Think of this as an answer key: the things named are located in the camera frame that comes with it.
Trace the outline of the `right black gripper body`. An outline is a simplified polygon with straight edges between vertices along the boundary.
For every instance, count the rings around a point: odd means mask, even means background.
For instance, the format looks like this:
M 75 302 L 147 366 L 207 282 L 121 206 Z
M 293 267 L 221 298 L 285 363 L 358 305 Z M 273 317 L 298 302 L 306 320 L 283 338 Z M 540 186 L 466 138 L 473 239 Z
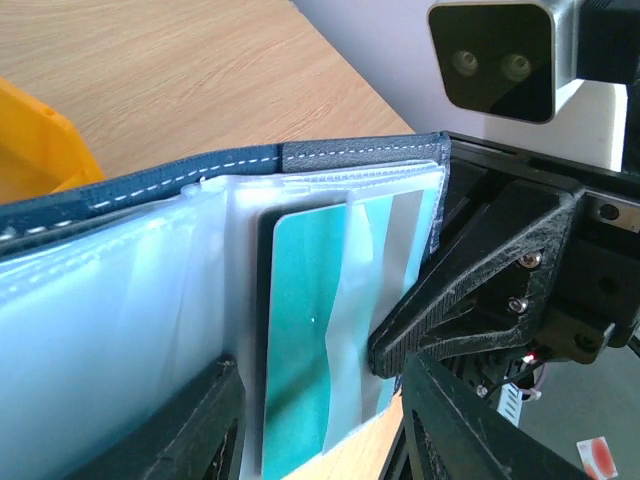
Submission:
M 440 361 L 473 385 L 492 388 L 508 377 L 534 388 L 546 368 L 589 365 L 606 350 L 631 343 L 639 330 L 638 182 L 458 134 L 451 160 L 444 245 L 516 180 L 573 193 L 574 217 L 535 336 L 523 346 Z

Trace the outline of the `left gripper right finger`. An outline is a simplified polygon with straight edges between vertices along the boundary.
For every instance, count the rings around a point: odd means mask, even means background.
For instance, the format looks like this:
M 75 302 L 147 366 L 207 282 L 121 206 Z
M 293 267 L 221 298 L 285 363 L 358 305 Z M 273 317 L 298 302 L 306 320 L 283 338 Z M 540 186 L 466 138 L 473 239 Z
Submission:
M 583 479 L 427 354 L 409 357 L 384 479 Z

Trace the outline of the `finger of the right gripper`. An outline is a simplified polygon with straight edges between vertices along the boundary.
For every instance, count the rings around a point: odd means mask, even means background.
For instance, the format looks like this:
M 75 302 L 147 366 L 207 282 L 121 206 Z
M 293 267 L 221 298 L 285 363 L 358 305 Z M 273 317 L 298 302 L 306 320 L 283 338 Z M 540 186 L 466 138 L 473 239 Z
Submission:
M 371 335 L 372 373 L 395 377 L 418 352 L 442 360 L 528 343 L 573 217 L 573 193 L 524 180 L 508 184 L 427 262 Z

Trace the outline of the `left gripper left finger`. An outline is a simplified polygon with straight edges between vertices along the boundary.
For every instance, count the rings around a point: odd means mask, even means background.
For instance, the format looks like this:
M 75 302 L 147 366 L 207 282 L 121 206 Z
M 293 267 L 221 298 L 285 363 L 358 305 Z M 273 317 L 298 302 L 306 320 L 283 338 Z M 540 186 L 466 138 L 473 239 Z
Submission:
M 152 418 L 70 479 L 237 479 L 245 389 L 236 360 L 211 362 Z

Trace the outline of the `blue leather card holder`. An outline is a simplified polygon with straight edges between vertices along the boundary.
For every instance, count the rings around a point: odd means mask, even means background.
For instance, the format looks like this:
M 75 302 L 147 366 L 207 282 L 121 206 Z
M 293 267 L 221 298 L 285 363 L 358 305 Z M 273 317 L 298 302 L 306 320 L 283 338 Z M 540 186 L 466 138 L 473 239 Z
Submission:
M 245 389 L 237 479 L 261 475 L 266 347 L 259 227 L 270 210 L 386 187 L 439 195 L 449 166 L 402 136 L 209 152 L 1 209 L 1 475 L 70 479 L 223 355 Z

